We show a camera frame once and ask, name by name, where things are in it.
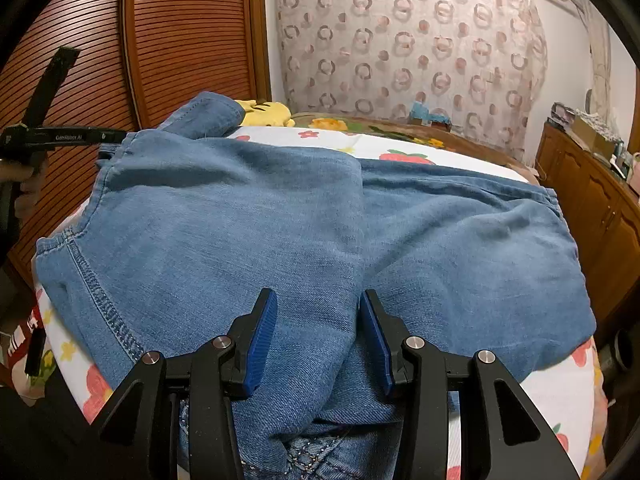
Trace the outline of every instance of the wooden wardrobe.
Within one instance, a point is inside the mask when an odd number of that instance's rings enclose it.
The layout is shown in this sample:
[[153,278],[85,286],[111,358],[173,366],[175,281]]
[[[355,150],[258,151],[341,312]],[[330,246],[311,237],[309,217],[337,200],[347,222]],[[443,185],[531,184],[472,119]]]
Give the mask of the wooden wardrobe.
[[[0,127],[16,123],[60,46],[81,53],[45,124],[137,131],[203,90],[270,100],[264,0],[52,0],[0,73]],[[37,238],[90,195],[97,147],[49,153],[46,183],[9,261],[31,284]]]

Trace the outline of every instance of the yellow plush toy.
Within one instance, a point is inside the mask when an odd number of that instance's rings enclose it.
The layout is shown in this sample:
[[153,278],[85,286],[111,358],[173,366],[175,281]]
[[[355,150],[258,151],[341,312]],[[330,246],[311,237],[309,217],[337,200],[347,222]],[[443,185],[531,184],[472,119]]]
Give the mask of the yellow plush toy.
[[262,103],[236,101],[245,111],[241,126],[295,126],[291,112],[282,103]]

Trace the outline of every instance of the denim fabric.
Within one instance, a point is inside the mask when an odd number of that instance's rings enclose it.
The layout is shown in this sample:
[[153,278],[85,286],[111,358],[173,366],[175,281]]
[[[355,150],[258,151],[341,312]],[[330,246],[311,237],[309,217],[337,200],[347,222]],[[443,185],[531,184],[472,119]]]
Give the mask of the denim fabric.
[[593,333],[551,190],[212,138],[239,122],[226,101],[129,134],[79,224],[38,241],[36,270],[112,387],[144,351],[193,351],[276,290],[262,384],[234,403],[246,478],[391,477],[402,406],[356,338],[364,288],[412,333],[492,349],[519,380]]

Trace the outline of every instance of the sheer curtain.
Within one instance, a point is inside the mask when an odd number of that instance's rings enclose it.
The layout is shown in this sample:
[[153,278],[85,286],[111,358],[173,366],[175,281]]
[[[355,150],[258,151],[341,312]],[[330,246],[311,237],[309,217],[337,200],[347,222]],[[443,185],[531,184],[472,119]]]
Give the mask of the sheer curtain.
[[293,113],[405,121],[414,101],[521,159],[546,72],[533,0],[277,0]]
[[593,82],[591,88],[590,112],[597,113],[609,123],[610,79],[611,79],[611,40],[609,23],[589,0],[574,0],[582,22],[589,34],[591,62],[593,64]]

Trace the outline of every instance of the dark blue denim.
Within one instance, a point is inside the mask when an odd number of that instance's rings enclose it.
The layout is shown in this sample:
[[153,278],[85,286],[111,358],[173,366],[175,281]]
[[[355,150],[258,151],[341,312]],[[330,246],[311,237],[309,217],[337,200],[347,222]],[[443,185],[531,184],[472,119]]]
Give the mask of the dark blue denim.
[[492,349],[519,380],[593,333],[551,190],[213,138],[237,110],[194,101],[170,131],[127,136],[79,224],[38,241],[36,269],[112,387],[144,351],[193,351],[276,290],[262,384],[234,403],[247,478],[390,478],[402,406],[384,401],[356,338],[365,288],[412,333]]

